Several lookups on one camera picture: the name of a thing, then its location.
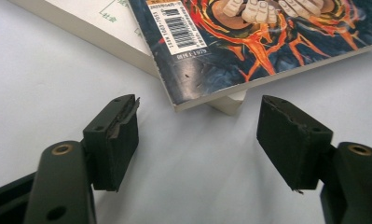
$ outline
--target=white table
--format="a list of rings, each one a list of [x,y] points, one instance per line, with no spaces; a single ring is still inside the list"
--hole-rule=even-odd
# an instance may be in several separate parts
[[[251,89],[234,117],[176,114],[156,78],[0,1],[0,187],[128,93],[141,98],[140,144],[119,192],[95,192],[99,223],[324,223],[322,184],[291,191],[255,139],[263,94],[331,128],[334,146],[372,147],[372,51]]]

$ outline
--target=brass rivet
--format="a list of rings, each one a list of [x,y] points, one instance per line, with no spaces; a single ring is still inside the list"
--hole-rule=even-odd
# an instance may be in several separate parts
[[[55,156],[61,156],[70,152],[72,149],[73,149],[72,145],[63,144],[52,149],[51,153]]]
[[[356,154],[359,154],[360,156],[371,156],[372,155],[371,149],[367,147],[359,146],[359,145],[350,145],[349,150]]]

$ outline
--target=colorful book cover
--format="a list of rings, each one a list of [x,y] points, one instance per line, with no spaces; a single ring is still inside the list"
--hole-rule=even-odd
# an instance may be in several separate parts
[[[372,0],[130,0],[175,110],[372,49]]]

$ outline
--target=barcode sticker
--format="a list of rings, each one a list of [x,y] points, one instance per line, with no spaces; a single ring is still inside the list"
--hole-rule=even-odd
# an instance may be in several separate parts
[[[207,47],[181,1],[158,0],[147,4],[171,55]]]

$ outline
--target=book cover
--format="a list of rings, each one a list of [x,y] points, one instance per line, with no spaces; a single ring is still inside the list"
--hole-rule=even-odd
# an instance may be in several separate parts
[[[372,0],[131,0],[175,110],[372,49]]]
[[[155,77],[156,64],[127,0],[9,0]],[[246,92],[207,102],[234,115]]]

